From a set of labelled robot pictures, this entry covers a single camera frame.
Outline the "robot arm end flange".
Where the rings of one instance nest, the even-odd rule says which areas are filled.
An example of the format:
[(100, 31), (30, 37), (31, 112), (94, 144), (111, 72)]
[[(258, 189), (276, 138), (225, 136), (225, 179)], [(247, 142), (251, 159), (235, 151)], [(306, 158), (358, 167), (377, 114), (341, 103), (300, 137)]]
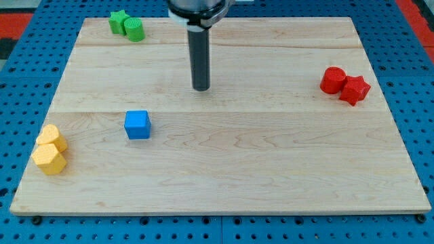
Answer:
[(191, 30), (211, 28), (234, 3), (235, 0), (167, 0), (169, 17)]

